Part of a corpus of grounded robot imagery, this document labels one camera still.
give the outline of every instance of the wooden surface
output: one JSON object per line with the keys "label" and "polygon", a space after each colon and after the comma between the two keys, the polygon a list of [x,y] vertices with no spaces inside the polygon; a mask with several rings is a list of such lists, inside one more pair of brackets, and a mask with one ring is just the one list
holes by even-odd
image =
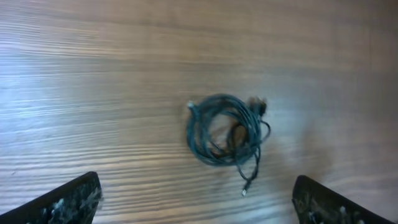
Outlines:
{"label": "wooden surface", "polygon": [[[2,0],[0,213],[93,170],[95,223],[297,223],[300,174],[397,220],[397,9]],[[214,93],[269,103],[246,197],[235,167],[202,164],[183,138],[186,102]]]}

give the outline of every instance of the cord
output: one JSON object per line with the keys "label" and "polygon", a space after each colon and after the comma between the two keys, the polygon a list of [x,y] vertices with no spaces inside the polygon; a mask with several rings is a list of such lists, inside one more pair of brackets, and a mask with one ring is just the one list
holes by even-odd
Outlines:
{"label": "cord", "polygon": [[[271,127],[263,121],[266,103],[258,98],[248,105],[232,95],[217,94],[205,98],[195,105],[188,102],[192,115],[187,122],[187,142],[192,153],[211,166],[236,166],[242,178],[246,181],[242,195],[245,196],[251,182],[257,177],[261,158],[260,144],[271,134]],[[226,138],[226,148],[221,148],[212,140],[208,128],[214,117],[219,114],[234,118],[237,123],[231,127]],[[267,134],[261,138],[260,124],[268,128]],[[245,129],[245,137],[236,139],[235,133],[239,127]],[[241,169],[247,160],[254,156],[256,166],[250,177],[246,177]]]}

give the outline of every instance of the cable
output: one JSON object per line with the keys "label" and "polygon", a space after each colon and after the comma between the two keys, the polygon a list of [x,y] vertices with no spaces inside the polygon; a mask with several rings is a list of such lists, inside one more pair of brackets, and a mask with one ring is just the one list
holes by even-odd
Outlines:
{"label": "cable", "polygon": [[[261,158],[260,144],[271,134],[271,127],[261,119],[266,111],[266,103],[255,98],[246,105],[235,96],[217,94],[205,98],[197,105],[189,101],[187,106],[192,113],[187,122],[187,143],[192,153],[196,158],[211,166],[236,166],[246,181],[242,191],[242,195],[245,196],[251,182],[257,177]],[[211,122],[219,114],[230,116],[237,121],[227,134],[224,149],[212,140],[208,132]],[[261,138],[261,123],[268,128],[263,138]],[[239,127],[245,130],[243,139],[235,137]],[[246,177],[241,170],[241,165],[252,156],[256,159],[256,167],[252,175]]]}

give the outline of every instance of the cable bundle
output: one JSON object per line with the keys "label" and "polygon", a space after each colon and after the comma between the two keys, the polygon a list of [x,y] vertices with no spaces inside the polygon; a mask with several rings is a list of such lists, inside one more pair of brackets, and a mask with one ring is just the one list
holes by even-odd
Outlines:
{"label": "cable bundle", "polygon": [[[189,101],[188,107],[192,115],[187,123],[187,142],[192,153],[211,166],[236,166],[242,178],[246,180],[242,191],[242,195],[245,196],[251,182],[257,177],[261,158],[260,144],[271,133],[269,124],[261,119],[266,111],[265,102],[256,98],[246,105],[235,96],[218,94],[205,98],[197,105]],[[237,121],[227,134],[226,148],[219,147],[208,131],[211,122],[219,114],[230,116]],[[261,123],[268,128],[263,138],[261,138]],[[243,139],[236,138],[236,130],[239,127],[245,130]],[[241,165],[252,156],[256,159],[256,167],[252,175],[246,177]]]}

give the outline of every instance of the brown wood surface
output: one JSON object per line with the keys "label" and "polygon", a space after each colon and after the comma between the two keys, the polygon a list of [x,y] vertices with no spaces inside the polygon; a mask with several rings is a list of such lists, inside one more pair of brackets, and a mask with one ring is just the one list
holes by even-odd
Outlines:
{"label": "brown wood surface", "polygon": [[[2,0],[0,213],[93,170],[95,223],[297,223],[300,174],[397,220],[397,37],[397,1]],[[184,140],[214,93],[269,103],[246,197]]]}

